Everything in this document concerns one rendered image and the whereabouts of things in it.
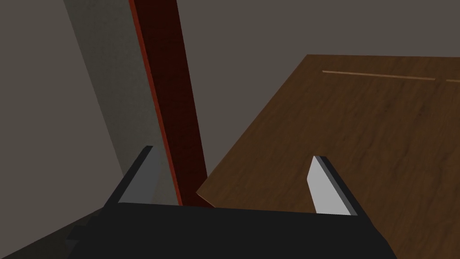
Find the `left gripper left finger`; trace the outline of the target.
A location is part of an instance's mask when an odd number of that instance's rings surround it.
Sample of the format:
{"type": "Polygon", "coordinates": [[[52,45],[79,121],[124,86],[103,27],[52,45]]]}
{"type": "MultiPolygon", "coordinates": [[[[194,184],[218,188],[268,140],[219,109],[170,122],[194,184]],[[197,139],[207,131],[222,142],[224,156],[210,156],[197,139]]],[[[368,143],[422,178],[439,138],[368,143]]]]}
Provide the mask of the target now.
{"type": "Polygon", "coordinates": [[[104,204],[150,204],[158,184],[160,155],[156,147],[145,146],[104,204]]]}

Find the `dark red door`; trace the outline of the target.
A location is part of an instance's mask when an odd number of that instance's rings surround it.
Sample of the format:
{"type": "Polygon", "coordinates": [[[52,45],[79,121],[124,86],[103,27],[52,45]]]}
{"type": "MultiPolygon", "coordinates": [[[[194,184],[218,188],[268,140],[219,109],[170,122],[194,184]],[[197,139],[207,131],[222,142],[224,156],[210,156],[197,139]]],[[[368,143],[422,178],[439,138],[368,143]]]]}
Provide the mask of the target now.
{"type": "Polygon", "coordinates": [[[179,205],[209,207],[197,194],[207,170],[177,0],[128,0],[179,205]]]}

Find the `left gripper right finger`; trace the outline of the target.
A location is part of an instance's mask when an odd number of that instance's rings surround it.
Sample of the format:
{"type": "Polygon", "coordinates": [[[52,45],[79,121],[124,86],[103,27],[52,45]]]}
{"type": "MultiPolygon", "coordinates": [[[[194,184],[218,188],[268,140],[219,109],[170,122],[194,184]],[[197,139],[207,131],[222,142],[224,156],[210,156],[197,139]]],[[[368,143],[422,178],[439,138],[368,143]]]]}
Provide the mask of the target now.
{"type": "Polygon", "coordinates": [[[313,156],[307,183],[318,214],[358,215],[348,188],[325,156],[313,156]]]}

